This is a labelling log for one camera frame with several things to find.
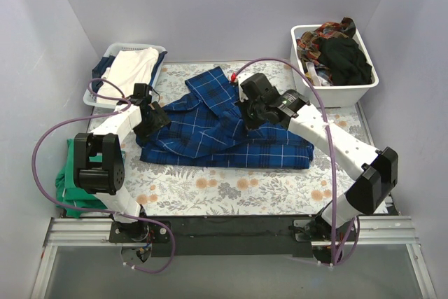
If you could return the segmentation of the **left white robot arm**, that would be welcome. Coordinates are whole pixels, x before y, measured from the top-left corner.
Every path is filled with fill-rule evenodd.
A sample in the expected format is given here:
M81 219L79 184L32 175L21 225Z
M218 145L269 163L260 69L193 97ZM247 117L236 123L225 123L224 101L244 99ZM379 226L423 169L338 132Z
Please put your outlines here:
M99 199L115 225L117 235L135 243L167 242L168 225L149 223L144 208L124 187L125 166L121 142L133 132L146 144L150 137L170 124L157 102L152 101L149 84L137 83L129 100L132 104L107 118L91 133L79 133L73 141L73 179L76 187Z

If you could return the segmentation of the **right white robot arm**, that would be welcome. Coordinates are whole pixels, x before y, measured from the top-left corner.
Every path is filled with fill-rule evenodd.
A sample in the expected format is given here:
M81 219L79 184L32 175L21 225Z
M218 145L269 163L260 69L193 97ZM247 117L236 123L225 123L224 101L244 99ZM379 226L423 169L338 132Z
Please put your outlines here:
M279 93L262 73L236 81L239 107L250 130L269 122L309 141L353 179L352 186L330 202L302 229L310 237L332 241L342 226L357 215L372 215L396 186L398 154L363 143L338 125L326 122L321 112L295 90Z

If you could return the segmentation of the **blue plaid long sleeve shirt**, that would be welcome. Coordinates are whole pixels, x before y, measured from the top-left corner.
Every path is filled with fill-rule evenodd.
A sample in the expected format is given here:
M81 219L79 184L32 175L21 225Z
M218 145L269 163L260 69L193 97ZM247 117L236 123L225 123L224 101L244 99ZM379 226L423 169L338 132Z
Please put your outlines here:
M279 125L256 130L244 125L236 106L238 89L220 67L185 81L189 92L164 106L170 124L136 137L140 159L159 165L307 169L314 146Z

